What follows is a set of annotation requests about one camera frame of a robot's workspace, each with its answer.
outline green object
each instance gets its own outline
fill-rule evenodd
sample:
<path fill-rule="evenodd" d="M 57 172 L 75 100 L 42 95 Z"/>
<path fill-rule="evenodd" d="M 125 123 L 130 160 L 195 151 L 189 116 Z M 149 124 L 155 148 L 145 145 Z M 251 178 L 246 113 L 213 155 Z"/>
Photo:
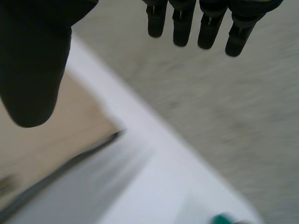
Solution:
<path fill-rule="evenodd" d="M 223 214 L 217 215 L 212 219 L 211 224 L 234 224 L 228 217 Z"/>

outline gray floor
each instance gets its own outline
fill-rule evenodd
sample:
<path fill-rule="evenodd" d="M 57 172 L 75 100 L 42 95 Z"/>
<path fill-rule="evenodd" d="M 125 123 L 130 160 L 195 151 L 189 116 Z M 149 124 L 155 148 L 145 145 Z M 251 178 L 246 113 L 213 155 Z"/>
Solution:
<path fill-rule="evenodd" d="M 299 220 L 299 2 L 285 0 L 255 27 L 242 55 L 224 53 L 224 18 L 210 51 L 197 47 L 195 10 L 187 47 L 147 35 L 141 0 L 101 0 L 74 26 L 133 89 L 160 113 L 269 224 Z"/>

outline black finger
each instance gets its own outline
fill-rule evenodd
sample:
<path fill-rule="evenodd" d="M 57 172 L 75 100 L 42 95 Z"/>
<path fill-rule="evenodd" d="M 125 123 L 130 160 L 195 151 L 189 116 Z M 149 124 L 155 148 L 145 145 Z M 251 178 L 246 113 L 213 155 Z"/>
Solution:
<path fill-rule="evenodd" d="M 147 3 L 148 33 L 151 37 L 158 38 L 163 33 L 168 0 L 145 0 Z"/>
<path fill-rule="evenodd" d="M 230 0 L 234 24 L 229 32 L 225 52 L 236 57 L 242 52 L 255 24 L 269 11 L 277 8 L 283 0 Z"/>
<path fill-rule="evenodd" d="M 233 14 L 234 24 L 229 32 L 228 42 L 225 47 L 225 52 L 231 57 L 237 57 L 241 54 L 256 22 L 263 15 L 253 17 L 241 17 Z"/>
<path fill-rule="evenodd" d="M 200 0 L 199 4 L 204 14 L 197 44 L 202 49 L 210 49 L 214 44 L 228 4 L 225 0 Z"/>
<path fill-rule="evenodd" d="M 173 42 L 179 47 L 187 45 L 192 26 L 196 0 L 170 0 L 173 12 Z"/>
<path fill-rule="evenodd" d="M 71 45 L 71 29 L 41 16 L 26 1 L 0 1 L 0 96 L 22 127 L 51 116 Z"/>

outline black glove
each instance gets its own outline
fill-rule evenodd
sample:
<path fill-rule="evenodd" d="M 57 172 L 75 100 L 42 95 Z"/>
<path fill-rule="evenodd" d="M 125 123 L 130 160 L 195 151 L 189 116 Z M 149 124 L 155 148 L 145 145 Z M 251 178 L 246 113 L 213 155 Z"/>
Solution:
<path fill-rule="evenodd" d="M 1 0 L 0 96 L 22 127 L 51 116 L 70 51 L 71 26 L 98 0 Z"/>
<path fill-rule="evenodd" d="M 160 37 L 163 32 L 168 0 L 143 0 L 148 6 L 148 32 Z M 198 46 L 210 49 L 218 34 L 223 16 L 229 8 L 234 24 L 229 32 L 225 52 L 238 56 L 255 24 L 269 11 L 277 8 L 283 0 L 199 0 L 204 13 L 201 19 Z M 173 12 L 173 42 L 184 47 L 188 43 L 196 0 L 169 0 Z"/>

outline white surface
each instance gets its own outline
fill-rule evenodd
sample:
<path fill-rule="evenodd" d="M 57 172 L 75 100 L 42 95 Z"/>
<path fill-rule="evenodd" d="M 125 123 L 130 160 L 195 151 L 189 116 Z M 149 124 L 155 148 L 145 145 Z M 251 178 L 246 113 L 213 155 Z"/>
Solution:
<path fill-rule="evenodd" d="M 254 210 L 76 37 L 67 69 L 127 131 L 13 220 L 42 224 L 207 224 Z"/>

